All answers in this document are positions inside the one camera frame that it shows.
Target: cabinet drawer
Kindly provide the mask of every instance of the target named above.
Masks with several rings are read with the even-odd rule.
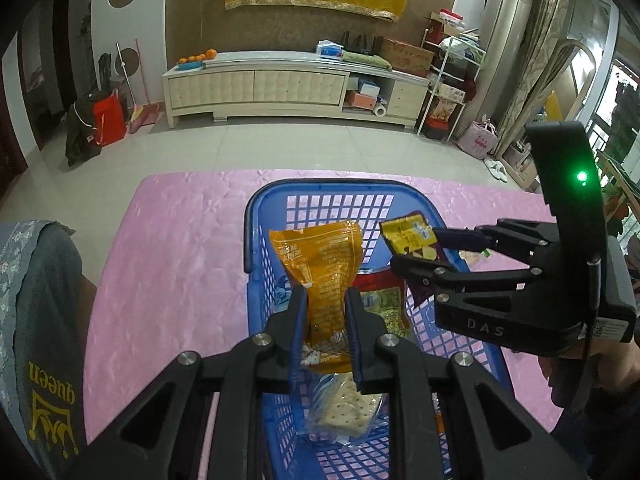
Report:
[[[344,76],[293,70],[256,70],[254,101],[338,105]]]
[[[416,119],[426,94],[424,86],[396,81],[386,112],[393,116]]]
[[[169,79],[171,106],[246,103],[254,100],[254,72],[200,73]]]

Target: white box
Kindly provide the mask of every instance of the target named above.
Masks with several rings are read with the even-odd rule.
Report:
[[[378,85],[374,85],[373,83],[360,81],[360,83],[358,84],[358,93],[369,97],[378,97],[378,94],[380,93],[380,87]]]

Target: white cabinet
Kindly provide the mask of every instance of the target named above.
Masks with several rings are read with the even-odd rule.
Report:
[[[343,107],[350,74],[373,76],[389,99],[386,116]],[[211,112],[217,119],[302,116],[395,123],[413,128],[428,88],[424,78],[321,59],[309,52],[223,52],[197,70],[162,76],[169,126],[180,116]]]
[[[425,95],[427,95],[425,87],[395,81],[386,113],[399,117],[416,118],[420,113]]]
[[[255,72],[254,101],[339,105],[344,76],[292,70]]]
[[[169,79],[172,108],[254,100],[254,72],[197,73]]]

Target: yellow snack packet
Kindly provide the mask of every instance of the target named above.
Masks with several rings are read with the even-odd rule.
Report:
[[[436,236],[421,214],[380,222],[380,230],[393,254],[413,254],[427,260],[438,256],[437,250],[431,247],[437,241]]]
[[[306,288],[308,333],[303,364],[317,372],[351,371],[344,293],[362,263],[362,230],[356,221],[290,231],[269,231],[289,279]]]

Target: blue plastic basket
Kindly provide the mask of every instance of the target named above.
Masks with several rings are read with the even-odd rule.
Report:
[[[420,210],[432,226],[444,227],[433,204],[414,188],[393,180],[292,179],[258,190],[244,214],[244,271],[249,275],[247,308],[249,334],[261,332],[270,316],[271,301],[284,268],[269,242],[270,230],[299,229],[341,219],[354,219],[363,231],[363,267],[378,269],[391,254],[379,239],[378,222]],[[468,272],[457,252],[445,250],[460,271]],[[414,310],[408,295],[407,313],[422,350],[439,356],[472,353],[505,387],[511,381],[500,349],[463,335],[441,330],[434,323],[433,302]],[[274,476],[278,480],[388,479],[388,426],[374,430],[358,449],[313,442],[301,437],[310,406],[310,374],[294,385],[295,395],[266,395],[263,415]],[[445,470],[449,456],[441,440]]]

